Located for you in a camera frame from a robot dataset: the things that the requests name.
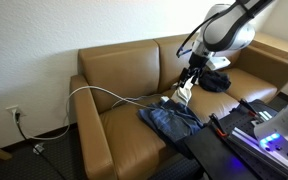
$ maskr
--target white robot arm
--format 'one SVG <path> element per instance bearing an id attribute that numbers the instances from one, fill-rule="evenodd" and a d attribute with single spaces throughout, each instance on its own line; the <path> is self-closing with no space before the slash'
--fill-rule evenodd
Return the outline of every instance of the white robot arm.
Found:
<path id="1" fill-rule="evenodd" d="M 270 158 L 288 167 L 288 106 L 254 128 L 259 147 Z"/>
<path id="2" fill-rule="evenodd" d="M 194 42 L 190 66 L 183 69 L 179 86 L 184 87 L 191 77 L 195 82 L 214 52 L 246 47 L 255 35 L 252 26 L 247 23 L 272 1 L 236 0 L 232 5 L 214 5 L 205 18 L 209 21 L 202 26 Z"/>

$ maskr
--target white cable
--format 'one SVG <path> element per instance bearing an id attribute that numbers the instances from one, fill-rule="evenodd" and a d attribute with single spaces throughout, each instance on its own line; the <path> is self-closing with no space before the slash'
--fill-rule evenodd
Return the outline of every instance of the white cable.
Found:
<path id="1" fill-rule="evenodd" d="M 130 101 L 138 101 L 138 100 L 141 100 L 141 99 L 143 99 L 143 98 L 153 97 L 153 96 L 161 96 L 161 94 L 153 94 L 153 95 L 150 95 L 150 96 L 140 96 L 140 97 L 138 97 L 138 98 L 130 98 L 130 97 L 127 97 L 127 98 L 124 98 L 124 99 L 130 100 Z M 116 102 L 112 105 L 111 109 L 114 109 L 115 106 L 116 106 L 118 103 L 120 103 L 121 101 L 124 101 L 124 99 L 120 99 L 120 100 L 116 101 Z"/>
<path id="2" fill-rule="evenodd" d="M 126 102 L 129 102 L 129 103 L 135 104 L 135 105 L 137 105 L 137 106 L 144 107 L 144 108 L 152 108 L 152 107 L 147 107 L 147 106 L 144 106 L 144 105 L 142 105 L 142 104 L 138 104 L 138 103 L 132 102 L 132 101 L 126 99 L 126 98 L 122 98 L 122 97 L 114 94 L 114 93 L 111 92 L 111 91 L 108 91 L 108 90 L 106 90 L 106 89 L 103 89 L 103 88 L 100 88 L 100 87 L 97 87 L 97 86 L 83 86 L 83 87 L 80 87 L 80 88 L 74 90 L 74 91 L 68 96 L 68 99 L 67 99 L 67 101 L 66 101 L 66 116 L 65 116 L 65 118 L 64 118 L 64 120 L 66 120 L 66 118 L 67 118 L 67 120 L 68 120 L 68 125 L 67 125 L 67 128 L 66 128 L 66 130 L 65 130 L 64 133 L 62 133 L 62 134 L 60 134 L 60 135 L 58 135 L 58 136 L 55 136 L 55 137 L 51 137 L 51 138 L 38 138 L 38 137 L 30 136 L 30 135 L 27 135 L 27 134 L 25 134 L 25 136 L 26 136 L 26 137 L 29 137 L 29 138 L 31 138 L 31 139 L 46 140 L 46 141 L 58 139 L 58 138 L 64 136 L 64 135 L 68 132 L 68 130 L 70 129 L 70 126 L 71 126 L 70 119 L 69 119 L 69 110 L 68 110 L 69 100 L 70 100 L 71 96 L 72 96 L 74 93 L 76 93 L 77 91 L 82 90 L 82 89 L 97 89 L 97 90 L 101 90 L 101 91 L 104 91 L 104 92 L 106 92 L 106 93 L 108 93 L 108 94 L 110 94 L 110 95 L 112 95 L 112 96 L 115 96 L 115 97 L 119 98 L 119 99 L 122 100 L 122 101 L 126 101 Z M 13 112 L 13 120 L 14 120 L 14 122 L 16 123 L 15 113 Z"/>

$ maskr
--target gray carpet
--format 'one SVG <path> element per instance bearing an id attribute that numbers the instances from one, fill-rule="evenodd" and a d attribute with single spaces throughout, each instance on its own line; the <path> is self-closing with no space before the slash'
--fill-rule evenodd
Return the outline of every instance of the gray carpet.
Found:
<path id="1" fill-rule="evenodd" d="M 279 97 L 269 103 L 278 111 L 287 104 L 287 101 Z M 70 130 L 67 135 L 58 140 L 45 142 L 44 147 L 44 156 L 63 174 L 65 179 L 86 179 L 77 129 Z M 10 153 L 13 154 L 12 159 L 0 160 L 0 180 L 62 179 L 47 162 L 32 152 L 29 145 Z M 194 179 L 194 173 L 198 168 L 199 165 L 196 161 L 182 158 L 170 167 L 156 173 L 150 179 Z"/>
<path id="2" fill-rule="evenodd" d="M 65 179 L 86 179 L 77 129 L 64 137 L 45 142 L 43 155 L 63 174 Z M 11 152 L 8 161 L 0 160 L 0 180 L 62 179 L 42 157 L 27 145 Z"/>

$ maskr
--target wall outlet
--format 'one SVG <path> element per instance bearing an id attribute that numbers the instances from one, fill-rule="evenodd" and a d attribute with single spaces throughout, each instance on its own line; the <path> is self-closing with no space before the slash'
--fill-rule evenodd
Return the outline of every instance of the wall outlet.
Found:
<path id="1" fill-rule="evenodd" d="M 9 112 L 12 116 L 13 116 L 13 112 L 12 111 L 14 109 L 16 109 L 16 112 L 21 114 L 20 117 L 26 116 L 26 114 L 24 114 L 24 112 L 20 109 L 20 107 L 18 105 L 14 105 L 14 106 L 10 106 L 10 107 L 6 108 L 7 112 Z"/>

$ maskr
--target folded denim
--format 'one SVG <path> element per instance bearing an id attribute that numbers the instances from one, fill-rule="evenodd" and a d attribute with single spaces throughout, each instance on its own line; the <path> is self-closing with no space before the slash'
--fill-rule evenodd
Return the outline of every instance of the folded denim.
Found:
<path id="1" fill-rule="evenodd" d="M 184 144 L 184 138 L 194 135 L 203 123 L 182 103 L 172 100 L 160 101 L 140 109 L 140 118 L 165 141 L 184 156 L 191 158 L 191 153 Z"/>

